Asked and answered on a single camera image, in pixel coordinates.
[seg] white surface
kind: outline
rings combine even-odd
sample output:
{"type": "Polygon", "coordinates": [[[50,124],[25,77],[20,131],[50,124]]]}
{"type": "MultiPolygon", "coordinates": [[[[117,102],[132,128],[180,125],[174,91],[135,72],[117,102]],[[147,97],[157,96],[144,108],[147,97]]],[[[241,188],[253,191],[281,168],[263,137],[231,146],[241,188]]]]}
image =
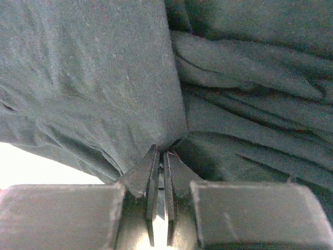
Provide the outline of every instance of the white surface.
{"type": "Polygon", "coordinates": [[[97,177],[0,143],[0,189],[15,184],[103,184],[97,177]]]}

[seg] cloth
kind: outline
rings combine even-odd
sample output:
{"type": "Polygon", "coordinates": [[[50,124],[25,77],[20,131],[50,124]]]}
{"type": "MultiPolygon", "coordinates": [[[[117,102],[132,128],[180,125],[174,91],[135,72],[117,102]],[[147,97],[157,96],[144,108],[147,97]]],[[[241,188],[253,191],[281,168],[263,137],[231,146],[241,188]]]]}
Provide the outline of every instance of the cloth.
{"type": "Polygon", "coordinates": [[[157,144],[207,180],[292,177],[333,222],[330,0],[3,0],[0,13],[1,142],[105,183],[157,144]]]}

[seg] dark green fabric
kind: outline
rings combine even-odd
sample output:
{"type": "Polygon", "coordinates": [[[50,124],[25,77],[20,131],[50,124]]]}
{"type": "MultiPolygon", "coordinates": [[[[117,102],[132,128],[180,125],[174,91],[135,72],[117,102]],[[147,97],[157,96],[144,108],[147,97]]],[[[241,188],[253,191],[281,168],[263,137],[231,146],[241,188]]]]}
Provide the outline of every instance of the dark green fabric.
{"type": "Polygon", "coordinates": [[[331,0],[3,0],[0,141],[105,183],[177,141],[204,179],[306,184],[332,222],[332,13],[331,0]]]}

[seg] garment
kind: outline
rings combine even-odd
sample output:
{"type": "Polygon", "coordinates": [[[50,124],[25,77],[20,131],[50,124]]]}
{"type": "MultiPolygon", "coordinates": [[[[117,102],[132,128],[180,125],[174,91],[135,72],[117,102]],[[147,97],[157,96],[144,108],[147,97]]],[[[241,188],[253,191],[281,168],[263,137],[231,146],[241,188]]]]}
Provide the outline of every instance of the garment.
{"type": "Polygon", "coordinates": [[[151,144],[207,180],[309,186],[333,220],[333,6],[3,0],[0,141],[111,183],[151,144]]]}

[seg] fabric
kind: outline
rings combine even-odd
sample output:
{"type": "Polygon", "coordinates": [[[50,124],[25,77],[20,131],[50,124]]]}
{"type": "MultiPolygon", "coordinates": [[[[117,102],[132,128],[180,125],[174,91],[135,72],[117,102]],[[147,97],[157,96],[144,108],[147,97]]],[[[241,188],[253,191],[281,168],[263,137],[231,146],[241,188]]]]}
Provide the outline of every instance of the fabric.
{"type": "Polygon", "coordinates": [[[330,0],[3,0],[0,141],[111,183],[151,144],[307,185],[333,223],[330,0]]]}

